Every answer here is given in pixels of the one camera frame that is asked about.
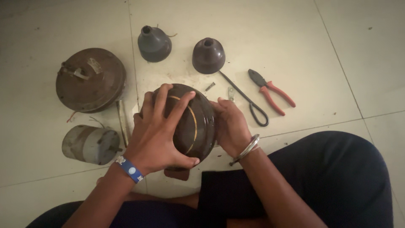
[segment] bolt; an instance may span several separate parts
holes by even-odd
[[[215,82],[213,82],[210,86],[208,86],[205,91],[208,91],[209,89],[211,89],[211,87],[213,87],[215,85]]]

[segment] dark blue pants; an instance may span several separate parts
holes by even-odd
[[[393,227],[388,170],[367,140],[318,132],[268,157],[328,227]],[[80,204],[57,206],[28,227],[61,227]],[[243,170],[203,172],[197,210],[157,201],[125,202],[111,227],[225,227],[226,218],[263,216]]]

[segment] blue wristband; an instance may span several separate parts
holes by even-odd
[[[119,156],[115,162],[120,165],[120,167],[135,181],[136,184],[143,179],[142,173],[123,156]]]

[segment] red pliers handle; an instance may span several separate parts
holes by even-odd
[[[281,110],[281,108],[279,108],[276,103],[274,103],[273,99],[270,97],[270,93],[267,90],[271,90],[274,91],[275,93],[277,93],[278,95],[280,95],[284,100],[286,100],[292,107],[295,107],[295,103],[294,101],[285,93],[283,92],[281,89],[275,87],[273,85],[273,83],[271,81],[269,81],[267,83],[267,86],[263,86],[260,88],[260,92],[264,95],[264,97],[266,98],[267,102],[270,104],[270,106],[280,115],[285,116],[286,113],[283,112],[283,110]]]

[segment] gold stripe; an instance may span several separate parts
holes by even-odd
[[[169,97],[170,97],[170,98],[177,99],[177,100],[180,100],[180,98],[178,98],[178,97],[176,97],[176,96],[169,96]],[[185,153],[185,155],[186,155],[188,152],[190,152],[191,148],[193,148],[193,145],[194,145],[194,143],[196,142],[196,138],[197,138],[197,120],[196,120],[196,116],[194,115],[194,112],[193,112],[193,110],[191,109],[191,107],[190,107],[189,105],[188,105],[187,107],[188,107],[188,109],[190,110],[191,115],[193,115],[194,124],[195,124],[195,128],[196,128],[196,133],[194,134],[194,141],[193,141],[193,144],[191,144],[190,148],[187,150],[187,152]]]

